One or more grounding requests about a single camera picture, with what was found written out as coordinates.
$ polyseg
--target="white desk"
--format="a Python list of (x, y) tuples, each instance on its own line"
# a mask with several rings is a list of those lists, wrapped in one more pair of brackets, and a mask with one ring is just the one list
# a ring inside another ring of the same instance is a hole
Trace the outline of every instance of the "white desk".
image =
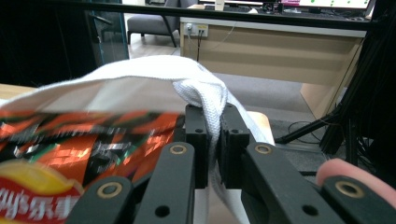
[(301, 94), (317, 119), (333, 110), (351, 79), (366, 34), (195, 18), (181, 18), (180, 22), (182, 56), (196, 59), (197, 55), (196, 37), (189, 41), (184, 23), (209, 24), (208, 37), (201, 42), (199, 62), (203, 66), (214, 73), (304, 83)]

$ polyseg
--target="computer monitor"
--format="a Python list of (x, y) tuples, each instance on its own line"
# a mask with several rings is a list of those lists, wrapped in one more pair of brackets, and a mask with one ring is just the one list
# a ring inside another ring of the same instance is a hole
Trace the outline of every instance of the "computer monitor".
[(281, 0), (284, 6), (366, 9), (370, 0)]
[[(262, 6), (263, 2), (275, 2), (277, 0), (224, 0), (225, 5), (234, 6)], [(199, 4), (215, 4), (216, 0), (199, 0)]]

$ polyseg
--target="electrical outlet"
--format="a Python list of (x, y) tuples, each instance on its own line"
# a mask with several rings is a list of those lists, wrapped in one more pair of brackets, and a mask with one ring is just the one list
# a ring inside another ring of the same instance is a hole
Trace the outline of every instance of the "electrical outlet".
[(198, 36), (201, 31), (202, 36), (207, 36), (208, 30), (208, 24), (184, 23), (184, 35)]

